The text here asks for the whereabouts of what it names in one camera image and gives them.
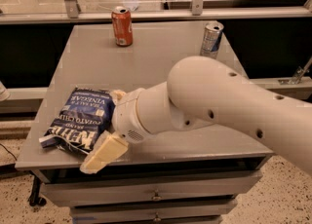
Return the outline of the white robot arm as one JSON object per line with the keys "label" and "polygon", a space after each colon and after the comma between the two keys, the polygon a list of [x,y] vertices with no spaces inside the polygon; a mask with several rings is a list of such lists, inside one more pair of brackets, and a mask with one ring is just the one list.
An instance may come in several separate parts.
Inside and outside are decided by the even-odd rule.
{"label": "white robot arm", "polygon": [[100,136],[80,170],[96,173],[125,154],[129,144],[159,133],[211,124],[240,131],[312,173],[312,104],[270,92],[203,56],[180,60],[164,83],[119,93],[113,132]]}

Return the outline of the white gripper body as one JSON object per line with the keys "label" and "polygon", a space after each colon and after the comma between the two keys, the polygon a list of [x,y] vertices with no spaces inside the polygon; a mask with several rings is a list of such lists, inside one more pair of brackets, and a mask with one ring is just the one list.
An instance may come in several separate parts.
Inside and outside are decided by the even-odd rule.
{"label": "white gripper body", "polygon": [[116,103],[112,117],[112,127],[126,141],[138,144],[152,138],[142,125],[137,113],[137,100],[142,89],[126,93]]}

